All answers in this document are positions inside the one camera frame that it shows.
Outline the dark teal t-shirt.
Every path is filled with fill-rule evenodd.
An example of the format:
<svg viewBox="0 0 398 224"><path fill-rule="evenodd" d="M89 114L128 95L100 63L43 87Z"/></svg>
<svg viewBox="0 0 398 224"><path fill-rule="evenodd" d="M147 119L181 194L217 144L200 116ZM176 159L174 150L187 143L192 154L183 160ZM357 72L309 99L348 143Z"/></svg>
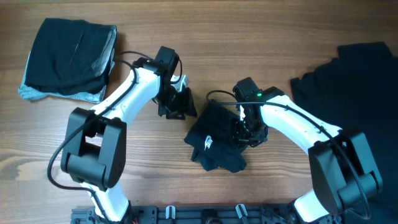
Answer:
<svg viewBox="0 0 398 224"><path fill-rule="evenodd" d="M232 173L244 170L247 162L232 135L232 121L238 116L211 102L191 127L184 141L193 147L191 161L199 162L206 171L218 168Z"/></svg>

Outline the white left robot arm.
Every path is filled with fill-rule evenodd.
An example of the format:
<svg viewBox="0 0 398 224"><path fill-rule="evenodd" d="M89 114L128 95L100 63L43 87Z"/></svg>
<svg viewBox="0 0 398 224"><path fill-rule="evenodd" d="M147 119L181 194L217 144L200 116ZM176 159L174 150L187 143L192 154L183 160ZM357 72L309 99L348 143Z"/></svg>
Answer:
<svg viewBox="0 0 398 224"><path fill-rule="evenodd" d="M93 223L133 223L130 200L120 178L126 164L127 127L153 100L168 119L196 116L188 77L174 75L176 62L140 58L129 75L103 102L91 109L75 108L64 142L56 149L61 170L89 193L87 212Z"/></svg>

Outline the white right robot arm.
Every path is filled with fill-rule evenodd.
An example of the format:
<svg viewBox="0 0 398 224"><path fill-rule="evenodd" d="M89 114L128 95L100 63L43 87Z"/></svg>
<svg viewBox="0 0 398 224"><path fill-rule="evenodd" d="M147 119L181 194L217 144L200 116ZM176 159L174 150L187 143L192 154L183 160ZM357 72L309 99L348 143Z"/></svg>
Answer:
<svg viewBox="0 0 398 224"><path fill-rule="evenodd" d="M382 179L363 132L314 117L275 87L236 85L233 93L243 144L256 147L274 128L308 156L313 189L293 202L298 221L313 223L345 213L370 219L369 198L381 191Z"/></svg>

